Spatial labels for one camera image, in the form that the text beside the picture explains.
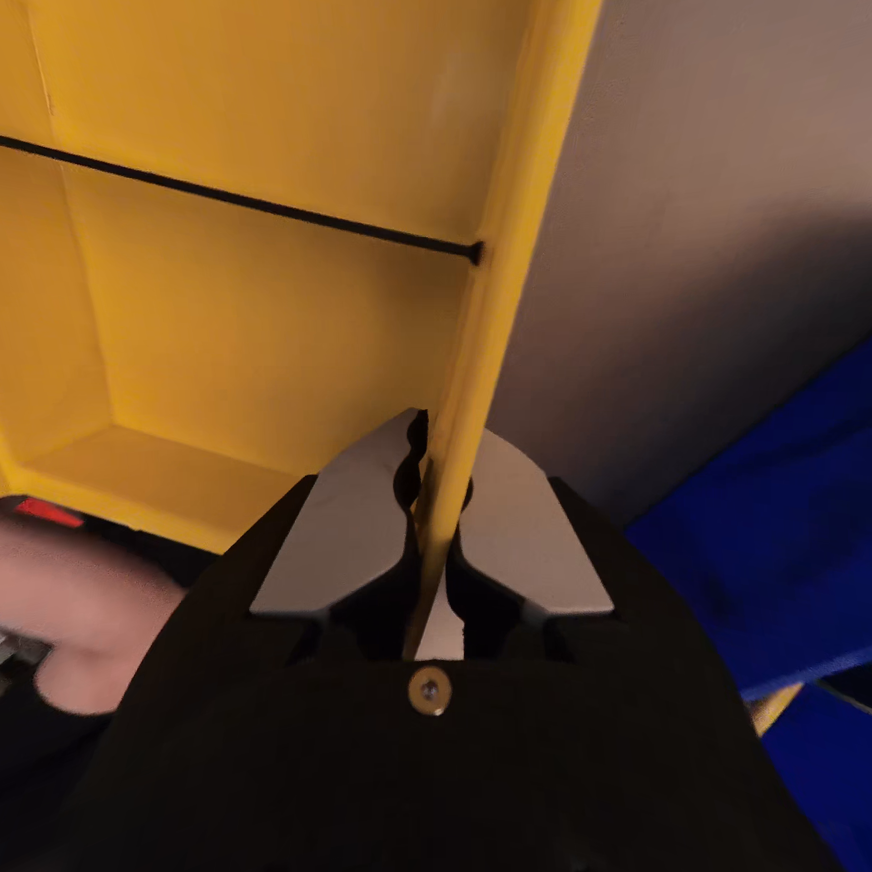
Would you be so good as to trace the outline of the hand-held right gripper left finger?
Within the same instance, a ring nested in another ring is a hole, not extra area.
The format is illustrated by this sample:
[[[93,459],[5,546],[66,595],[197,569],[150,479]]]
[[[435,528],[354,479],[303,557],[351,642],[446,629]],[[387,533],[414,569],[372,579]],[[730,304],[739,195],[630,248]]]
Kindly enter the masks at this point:
[[[400,412],[316,476],[249,612],[349,633],[363,657],[400,659],[420,595],[411,515],[428,414]]]

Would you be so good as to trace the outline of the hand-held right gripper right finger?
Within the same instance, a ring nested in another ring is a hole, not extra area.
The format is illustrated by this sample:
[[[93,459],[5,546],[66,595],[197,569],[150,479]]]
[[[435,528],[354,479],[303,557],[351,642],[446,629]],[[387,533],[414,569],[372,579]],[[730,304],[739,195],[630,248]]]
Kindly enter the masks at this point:
[[[615,616],[615,605],[546,474],[485,430],[446,559],[446,603],[462,657],[492,660],[516,645],[549,651],[561,620]]]

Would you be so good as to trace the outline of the yellow plastic bin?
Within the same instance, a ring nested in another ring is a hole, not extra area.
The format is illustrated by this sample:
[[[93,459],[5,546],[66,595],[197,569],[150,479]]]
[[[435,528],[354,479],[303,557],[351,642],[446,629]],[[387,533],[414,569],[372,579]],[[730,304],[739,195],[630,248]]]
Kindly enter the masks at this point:
[[[400,412],[435,586],[603,2],[2,2],[2,496],[214,553]]]

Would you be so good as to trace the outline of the blue plastic bin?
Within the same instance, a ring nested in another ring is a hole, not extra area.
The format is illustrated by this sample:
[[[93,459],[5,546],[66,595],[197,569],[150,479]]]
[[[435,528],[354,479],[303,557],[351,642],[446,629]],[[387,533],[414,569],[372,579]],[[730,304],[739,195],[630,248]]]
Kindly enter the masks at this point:
[[[870,338],[625,532],[744,700],[802,684],[762,742],[845,869],[870,870]]]

